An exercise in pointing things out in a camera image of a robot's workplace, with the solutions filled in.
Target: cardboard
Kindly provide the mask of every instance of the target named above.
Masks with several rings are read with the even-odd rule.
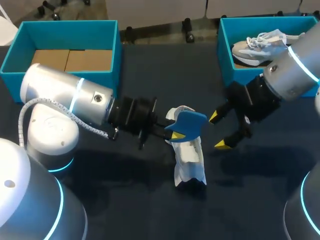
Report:
[[[65,72],[110,71],[112,50],[36,50],[31,64]]]
[[[84,50],[70,50],[68,60],[66,62],[66,72],[81,72],[84,71],[85,66],[85,51]]]
[[[271,63],[271,61],[265,61],[265,62],[261,63],[259,66],[250,66],[250,65],[247,65],[247,64],[241,62],[238,59],[233,58],[233,63],[234,63],[234,67],[236,69],[255,69],[255,68],[265,68],[266,66],[268,66]]]
[[[86,71],[110,71],[112,50],[85,50],[84,66]]]
[[[36,50],[31,62],[42,64],[60,71],[64,71],[68,60],[69,50]]]

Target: shoe sole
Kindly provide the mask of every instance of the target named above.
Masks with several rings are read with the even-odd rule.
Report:
[[[254,67],[257,67],[259,66],[260,64],[266,62],[266,61],[269,61],[269,59],[265,59],[265,60],[251,60],[251,59],[245,59],[245,58],[242,58],[242,57],[239,57],[239,56],[236,56],[234,54],[232,54],[236,59],[238,59],[239,61],[249,65],[249,66],[254,66]]]

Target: screw hole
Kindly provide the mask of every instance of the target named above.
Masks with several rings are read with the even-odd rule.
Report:
[[[95,95],[94,96],[94,101],[97,103],[100,103],[102,101],[102,96],[101,95]]]
[[[274,65],[270,68],[270,72],[273,73],[275,72],[276,70],[278,69],[278,66],[277,65]]]
[[[12,181],[12,180],[6,180],[6,181],[4,182],[4,186],[6,186],[7,188],[12,189],[12,188],[14,188],[14,187],[16,186],[16,184],[15,184],[15,182]]]

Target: shoelace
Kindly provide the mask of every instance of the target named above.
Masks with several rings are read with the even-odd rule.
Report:
[[[266,35],[266,32],[262,32],[258,35],[258,37],[247,37],[246,38],[246,43],[248,45],[249,48],[256,48],[258,46],[261,47],[267,47],[270,46],[271,43],[266,39],[266,37],[268,37],[268,35]]]

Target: white sneaker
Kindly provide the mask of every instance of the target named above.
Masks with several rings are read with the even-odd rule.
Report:
[[[171,108],[166,115],[167,119],[176,120],[182,109],[194,111],[187,106]],[[174,184],[178,186],[181,182],[187,182],[193,178],[207,185],[204,166],[204,155],[201,148],[201,139],[197,137],[187,142],[170,142],[175,152],[176,165],[174,167]]]
[[[286,35],[279,29],[262,32],[257,37],[247,37],[246,41],[234,44],[232,55],[247,65],[258,66],[265,61],[273,61],[288,48],[287,45],[294,44],[303,35]]]

